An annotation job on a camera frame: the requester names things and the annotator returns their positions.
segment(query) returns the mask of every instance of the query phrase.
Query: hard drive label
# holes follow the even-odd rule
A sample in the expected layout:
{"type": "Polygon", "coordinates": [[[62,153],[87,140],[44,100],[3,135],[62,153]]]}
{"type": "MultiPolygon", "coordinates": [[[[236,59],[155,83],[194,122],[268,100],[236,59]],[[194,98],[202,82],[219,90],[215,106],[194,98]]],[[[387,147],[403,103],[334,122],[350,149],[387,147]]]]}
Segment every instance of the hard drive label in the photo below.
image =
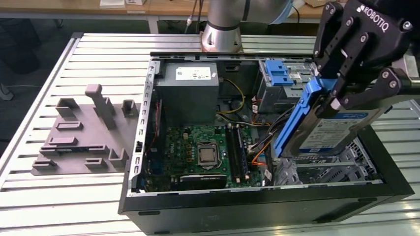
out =
{"type": "Polygon", "coordinates": [[[343,112],[335,117],[322,119],[299,150],[303,153],[318,153],[332,150],[350,135],[351,127],[366,118],[366,112],[343,112]]]}

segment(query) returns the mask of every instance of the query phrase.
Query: label sticker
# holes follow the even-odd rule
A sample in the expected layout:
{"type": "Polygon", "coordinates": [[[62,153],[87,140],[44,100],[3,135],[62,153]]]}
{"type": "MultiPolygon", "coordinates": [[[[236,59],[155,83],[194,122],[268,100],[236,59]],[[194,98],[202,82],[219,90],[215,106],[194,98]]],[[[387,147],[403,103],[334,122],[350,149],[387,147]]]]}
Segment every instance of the label sticker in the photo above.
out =
{"type": "Polygon", "coordinates": [[[176,69],[176,80],[211,80],[210,67],[179,67],[176,69]]]}
{"type": "Polygon", "coordinates": [[[299,72],[291,72],[290,73],[290,78],[302,80],[300,73],[299,72]]]}
{"type": "Polygon", "coordinates": [[[127,11],[127,13],[134,13],[134,14],[146,14],[146,11],[127,11]]]}
{"type": "Polygon", "coordinates": [[[271,181],[271,178],[274,177],[274,175],[270,173],[268,169],[266,169],[264,175],[266,175],[266,177],[267,177],[267,178],[270,179],[270,181],[271,181]]]}
{"type": "Polygon", "coordinates": [[[252,105],[252,112],[258,114],[258,105],[252,105]]]}
{"type": "Polygon", "coordinates": [[[326,152],[334,149],[351,133],[350,128],[359,124],[368,113],[339,113],[335,117],[322,119],[299,150],[303,153],[326,152]]]}

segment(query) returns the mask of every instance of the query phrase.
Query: motherboard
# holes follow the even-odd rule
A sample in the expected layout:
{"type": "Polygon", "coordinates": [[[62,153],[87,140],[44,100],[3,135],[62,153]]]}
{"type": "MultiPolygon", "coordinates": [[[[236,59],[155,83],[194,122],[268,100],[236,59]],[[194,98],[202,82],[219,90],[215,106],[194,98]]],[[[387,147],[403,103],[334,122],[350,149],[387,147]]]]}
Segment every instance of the motherboard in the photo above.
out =
{"type": "Polygon", "coordinates": [[[162,172],[150,178],[150,191],[260,186],[259,170],[248,169],[250,144],[247,125],[168,127],[164,159],[152,164],[162,172]]]}

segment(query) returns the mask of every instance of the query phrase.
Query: blue plastic bracket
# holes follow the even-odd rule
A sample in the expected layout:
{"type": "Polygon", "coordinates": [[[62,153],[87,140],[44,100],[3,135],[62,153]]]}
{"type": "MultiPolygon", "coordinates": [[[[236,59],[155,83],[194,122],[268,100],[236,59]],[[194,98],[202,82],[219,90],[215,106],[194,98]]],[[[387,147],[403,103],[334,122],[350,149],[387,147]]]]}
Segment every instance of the blue plastic bracket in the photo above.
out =
{"type": "Polygon", "coordinates": [[[284,147],[304,119],[311,111],[311,103],[318,98],[319,93],[327,93],[332,90],[336,84],[336,79],[312,79],[302,93],[299,103],[292,111],[287,124],[280,132],[275,142],[275,156],[280,157],[284,147]]]}
{"type": "Polygon", "coordinates": [[[292,86],[295,84],[294,80],[290,78],[288,68],[283,65],[280,60],[267,60],[266,69],[272,86],[292,86]]]}

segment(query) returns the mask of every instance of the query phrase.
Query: metal panel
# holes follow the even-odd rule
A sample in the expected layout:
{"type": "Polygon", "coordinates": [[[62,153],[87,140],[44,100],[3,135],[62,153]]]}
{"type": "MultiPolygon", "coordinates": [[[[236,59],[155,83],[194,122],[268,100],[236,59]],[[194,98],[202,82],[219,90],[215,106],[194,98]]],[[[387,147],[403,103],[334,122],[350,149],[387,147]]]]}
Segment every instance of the metal panel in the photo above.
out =
{"type": "MultiPolygon", "coordinates": [[[[0,159],[0,166],[7,163],[0,176],[0,231],[6,231],[2,235],[143,235],[135,224],[118,215],[123,173],[34,176],[30,173],[31,164],[55,122],[54,106],[59,99],[74,97],[78,103],[92,104],[92,100],[84,96],[84,86],[100,83],[112,103],[122,103],[124,99],[142,102],[147,72],[144,65],[150,60],[150,52],[198,52],[199,36],[91,33],[86,34],[82,41],[79,48],[72,43],[67,47],[43,87],[44,95],[31,108],[0,159]]],[[[244,35],[243,42],[246,52],[311,54],[315,39],[244,35]]],[[[367,235],[372,232],[419,235],[420,111],[411,102],[396,104],[394,108],[374,123],[374,128],[412,185],[416,192],[414,196],[335,224],[208,232],[200,235],[307,235],[308,232],[319,236],[367,235]]]]}

